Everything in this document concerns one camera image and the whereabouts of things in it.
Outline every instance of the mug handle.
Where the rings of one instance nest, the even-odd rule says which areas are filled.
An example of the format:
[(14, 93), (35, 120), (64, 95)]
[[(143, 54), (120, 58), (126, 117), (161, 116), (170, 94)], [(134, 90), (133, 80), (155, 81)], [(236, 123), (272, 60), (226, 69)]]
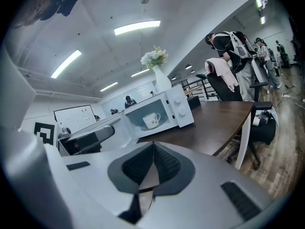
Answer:
[(161, 118), (161, 115), (159, 113), (156, 113), (156, 116), (157, 116), (157, 120), (159, 121)]

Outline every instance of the white vase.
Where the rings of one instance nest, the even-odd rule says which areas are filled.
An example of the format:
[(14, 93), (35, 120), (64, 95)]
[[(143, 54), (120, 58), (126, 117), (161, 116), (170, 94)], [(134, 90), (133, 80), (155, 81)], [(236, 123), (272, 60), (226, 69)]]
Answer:
[(172, 83), (170, 79), (162, 72), (158, 65), (155, 65), (152, 70), (156, 74), (156, 81), (157, 81), (157, 91), (158, 93), (164, 92), (167, 89), (172, 87)]

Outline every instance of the microwave knob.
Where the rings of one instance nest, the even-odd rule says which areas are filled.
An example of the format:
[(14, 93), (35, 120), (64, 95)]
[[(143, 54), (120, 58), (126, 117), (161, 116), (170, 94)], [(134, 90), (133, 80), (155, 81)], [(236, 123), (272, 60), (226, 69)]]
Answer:
[(181, 103), (181, 97), (179, 96), (175, 97), (175, 102), (178, 104)]
[(186, 115), (186, 110), (185, 109), (180, 109), (179, 114), (182, 115), (182, 116)]

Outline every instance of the table leg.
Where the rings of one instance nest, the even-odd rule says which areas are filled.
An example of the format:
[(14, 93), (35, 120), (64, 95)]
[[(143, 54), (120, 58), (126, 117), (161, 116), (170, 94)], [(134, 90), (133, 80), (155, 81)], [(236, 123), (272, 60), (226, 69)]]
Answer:
[(244, 160), (244, 155), (247, 150), (248, 146), (248, 141), (249, 141), (249, 135), (250, 135), (250, 127), (251, 127), (251, 113), (248, 115), (248, 118), (246, 119), (244, 125), (243, 125), (243, 131), (242, 131), (242, 138), (240, 141), (240, 147), (239, 147), (239, 152), (238, 152), (238, 157), (237, 161), (235, 164), (236, 169), (240, 169), (242, 166), (243, 160)]

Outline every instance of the microwave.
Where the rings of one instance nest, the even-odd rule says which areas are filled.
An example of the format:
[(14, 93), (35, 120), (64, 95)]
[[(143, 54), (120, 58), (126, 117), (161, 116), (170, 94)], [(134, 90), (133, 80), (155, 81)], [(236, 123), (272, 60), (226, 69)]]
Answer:
[(114, 127), (113, 136), (101, 143), (101, 152), (123, 148), (137, 143), (144, 136), (194, 122), (193, 115), (181, 85), (135, 104), (122, 112), (102, 119), (76, 133), (84, 134), (103, 126)]

